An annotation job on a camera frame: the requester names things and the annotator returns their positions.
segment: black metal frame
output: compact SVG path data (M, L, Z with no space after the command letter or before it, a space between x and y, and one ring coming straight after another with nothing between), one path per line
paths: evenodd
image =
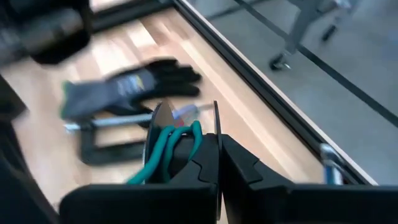
M320 160L321 143L327 141L303 119L294 108L292 108L260 75L253 70L225 41L217 35L213 29L198 17L183 1L171 0L160 2L157 0L141 0L127 2L95 14L95 24L107 24L112 26L120 25L133 19L148 16L150 14L174 7L181 15L198 31L200 35L219 53L220 56L231 66L235 72L246 82L257 96L273 110L273 112L289 127L289 129L308 147L312 154ZM115 22L114 13L118 16ZM95 25L95 32L102 31L110 26ZM359 184L370 185L370 182L363 177L351 164L345 161L344 169Z

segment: green wire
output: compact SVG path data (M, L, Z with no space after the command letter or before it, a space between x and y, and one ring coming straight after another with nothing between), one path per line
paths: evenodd
M163 151L164 155L163 155L161 173L163 180L165 182L168 182L171 179L168 169L171 160L173 158L174 147L178 142L178 140L185 133L193 133L195 137L195 142L193 143L193 149L191 150L191 153L188 158L188 160L191 160L192 157L197 152L197 150L199 149L200 144L203 140L203 135L199 121L194 121L190 127L185 126L185 127L174 128L173 126L167 126L160 133L148 163L144 166L144 168L140 172L138 172L127 183L141 184L143 181L151 177L160 163Z
M143 181L152 176L160 162L160 159L162 158L163 150L169 135L172 131L174 131L174 129L174 126L167 126L162 130L162 132L160 132L159 138L155 143L154 150L152 151L148 162L145 164L142 170L140 170L127 182L128 184L141 184Z

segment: floor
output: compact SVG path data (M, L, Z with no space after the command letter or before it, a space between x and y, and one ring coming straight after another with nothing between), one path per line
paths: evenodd
M323 181L321 164L300 140L175 10L168 10L94 36L87 48L57 67L27 60L1 70L29 109L13 126L31 173L54 207L78 187L124 183L142 166L141 161L134 161L90 167L79 160L78 138L65 132L65 122L58 116L63 101L62 82L97 80L159 57L175 57L203 77L198 84L200 97L167 98L174 108L216 100L223 133L286 178L295 182ZM159 101L145 104L153 109ZM202 113L200 121L204 133L214 132L212 111ZM104 129L98 134L98 144L146 136L145 130L137 126ZM224 213L221 223L225 221Z
M274 73L269 69L268 61L283 49L284 40L264 24L271 22L288 32L297 7L287 0L246 1L251 11L240 6L242 0L190 2L378 184L398 184L398 128L369 101L301 52L290 60L291 70ZM320 37L333 14L316 21L302 42L346 83L351 82L357 91L384 107L395 121L397 10L394 0L362 0L353 18L327 44L322 44Z

